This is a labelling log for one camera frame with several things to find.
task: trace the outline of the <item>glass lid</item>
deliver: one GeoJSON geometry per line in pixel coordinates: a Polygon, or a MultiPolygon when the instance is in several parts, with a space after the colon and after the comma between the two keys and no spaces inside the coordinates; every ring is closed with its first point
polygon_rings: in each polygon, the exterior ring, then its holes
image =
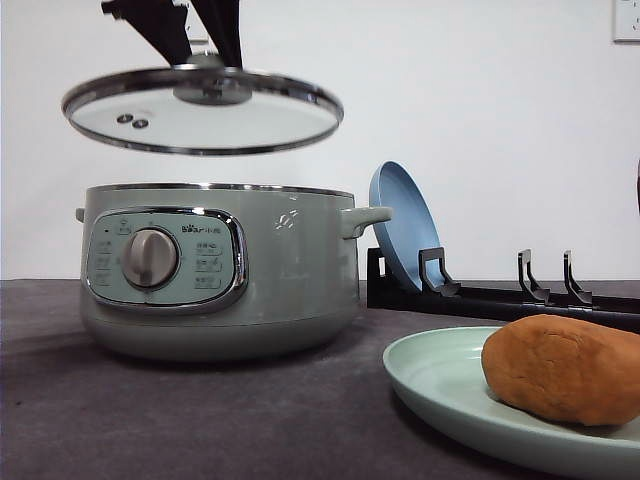
{"type": "Polygon", "coordinates": [[[69,91],[62,110],[94,140],[137,150],[242,155],[331,135],[340,101],[292,78],[193,64],[119,73],[69,91]]]}

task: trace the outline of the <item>brand logo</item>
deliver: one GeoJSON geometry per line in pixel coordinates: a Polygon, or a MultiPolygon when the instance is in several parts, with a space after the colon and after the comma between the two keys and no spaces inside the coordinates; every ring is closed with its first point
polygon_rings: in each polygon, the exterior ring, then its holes
{"type": "Polygon", "coordinates": [[[220,233],[220,229],[215,227],[196,227],[193,224],[182,225],[182,233],[220,233]]]}

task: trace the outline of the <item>wall outlet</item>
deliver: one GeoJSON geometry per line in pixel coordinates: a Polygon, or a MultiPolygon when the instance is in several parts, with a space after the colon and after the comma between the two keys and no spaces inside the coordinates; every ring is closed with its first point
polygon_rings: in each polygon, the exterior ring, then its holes
{"type": "Polygon", "coordinates": [[[640,42],[640,0],[614,0],[613,40],[640,42]]]}

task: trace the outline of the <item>electric hot pot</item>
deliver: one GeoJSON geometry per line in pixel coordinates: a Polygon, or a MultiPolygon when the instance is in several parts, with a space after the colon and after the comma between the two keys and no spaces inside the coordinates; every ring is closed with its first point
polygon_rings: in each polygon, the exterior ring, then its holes
{"type": "MultiPolygon", "coordinates": [[[[65,116],[111,145],[190,155],[297,148],[342,119],[336,97],[271,74],[194,64],[102,77],[65,116]]],[[[356,238],[389,220],[350,193],[224,183],[89,188],[81,315],[117,352],[213,361],[325,342],[357,315],[356,238]]]]}
{"type": "Polygon", "coordinates": [[[163,360],[325,342],[357,314],[356,238],[390,214],[311,188],[90,188],[77,211],[84,325],[113,350],[163,360]]]}

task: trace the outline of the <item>pot handle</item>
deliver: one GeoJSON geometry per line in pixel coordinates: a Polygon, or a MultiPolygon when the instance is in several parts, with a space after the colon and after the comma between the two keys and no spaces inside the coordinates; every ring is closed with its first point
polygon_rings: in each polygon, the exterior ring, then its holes
{"type": "Polygon", "coordinates": [[[391,220],[391,207],[362,207],[340,210],[340,235],[345,240],[358,238],[369,225],[391,220]]]}

